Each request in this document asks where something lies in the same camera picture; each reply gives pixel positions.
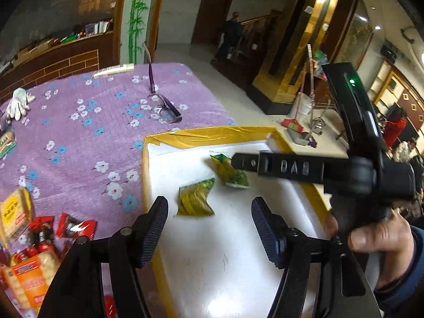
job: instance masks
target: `eyeglasses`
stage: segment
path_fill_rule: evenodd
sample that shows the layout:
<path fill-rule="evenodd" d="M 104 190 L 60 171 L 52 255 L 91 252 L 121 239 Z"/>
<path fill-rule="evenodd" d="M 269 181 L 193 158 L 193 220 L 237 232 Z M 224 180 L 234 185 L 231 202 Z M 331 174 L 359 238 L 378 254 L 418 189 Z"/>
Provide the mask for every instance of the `eyeglasses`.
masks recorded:
<path fill-rule="evenodd" d="M 155 110 L 159 109 L 159 116 L 167 123 L 181 122 L 183 117 L 176 107 L 167 99 L 167 97 L 156 92 L 155 82 L 153 80 L 152 58 L 146 43 L 143 43 L 143 46 L 149 59 L 150 94 L 147 97 L 148 104 L 150 106 L 154 106 Z"/>

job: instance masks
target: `doorway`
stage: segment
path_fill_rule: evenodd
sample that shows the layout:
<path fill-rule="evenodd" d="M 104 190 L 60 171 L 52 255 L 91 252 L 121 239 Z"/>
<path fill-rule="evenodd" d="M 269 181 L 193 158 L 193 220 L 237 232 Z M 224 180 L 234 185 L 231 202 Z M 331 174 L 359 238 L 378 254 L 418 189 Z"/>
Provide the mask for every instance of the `doorway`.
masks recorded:
<path fill-rule="evenodd" d="M 226 21 L 233 0 L 202 0 L 191 42 L 218 45 L 219 29 Z"/>

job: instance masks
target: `white bucket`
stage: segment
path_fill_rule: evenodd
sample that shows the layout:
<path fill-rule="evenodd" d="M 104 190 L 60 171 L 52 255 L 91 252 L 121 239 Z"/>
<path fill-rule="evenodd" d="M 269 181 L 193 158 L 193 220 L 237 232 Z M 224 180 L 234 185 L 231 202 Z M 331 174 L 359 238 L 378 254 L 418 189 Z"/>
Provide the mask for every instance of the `white bucket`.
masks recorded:
<path fill-rule="evenodd" d="M 287 118 L 294 118 L 296 115 L 296 109 L 297 105 L 300 99 L 300 92 L 297 93 L 297 97 L 293 103 L 292 109 L 290 110 L 289 114 L 287 115 Z M 299 106 L 299 113 L 298 113 L 298 119 L 301 119 L 303 116 L 309 115 L 309 112 L 312 109 L 312 100 L 310 97 L 308 97 L 305 93 L 302 93 L 302 98 L 300 99 L 300 106 Z"/>

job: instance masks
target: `purple floral tablecloth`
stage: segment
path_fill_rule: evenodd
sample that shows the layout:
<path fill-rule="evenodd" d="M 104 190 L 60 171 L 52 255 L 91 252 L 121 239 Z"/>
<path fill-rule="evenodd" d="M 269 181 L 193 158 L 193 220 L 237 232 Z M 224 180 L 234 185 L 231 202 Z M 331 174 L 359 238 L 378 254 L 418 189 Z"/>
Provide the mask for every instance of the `purple floral tablecloth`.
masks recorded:
<path fill-rule="evenodd" d="M 144 208 L 140 171 L 146 135 L 234 124 L 185 65 L 154 64 L 153 74 L 156 90 L 179 109 L 182 122 L 168 124 L 148 105 L 148 65 L 31 89 L 36 97 L 31 111 L 13 123 L 17 146 L 0 159 L 0 200 L 26 187 L 36 216 L 54 215 L 55 229 L 62 212 L 96 220 L 95 239 L 130 226 Z"/>

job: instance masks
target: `white floor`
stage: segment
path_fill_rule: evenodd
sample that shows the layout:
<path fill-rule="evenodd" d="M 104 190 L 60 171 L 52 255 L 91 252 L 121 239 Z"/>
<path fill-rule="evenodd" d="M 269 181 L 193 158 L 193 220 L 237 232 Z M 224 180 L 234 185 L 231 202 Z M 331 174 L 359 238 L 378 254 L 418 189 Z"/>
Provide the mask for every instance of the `white floor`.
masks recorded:
<path fill-rule="evenodd" d="M 200 81 L 215 95 L 238 125 L 267 125 L 278 128 L 289 139 L 280 122 L 285 116 L 267 116 L 251 101 L 245 91 L 217 72 L 210 64 L 216 49 L 205 45 L 192 44 L 158 44 L 155 62 L 184 63 L 193 71 Z M 323 135 L 314 134 L 318 147 L 299 146 L 291 143 L 298 154 L 346 157 L 346 143 L 335 138 L 340 132 L 340 118 L 334 111 L 326 112 L 327 127 Z"/>

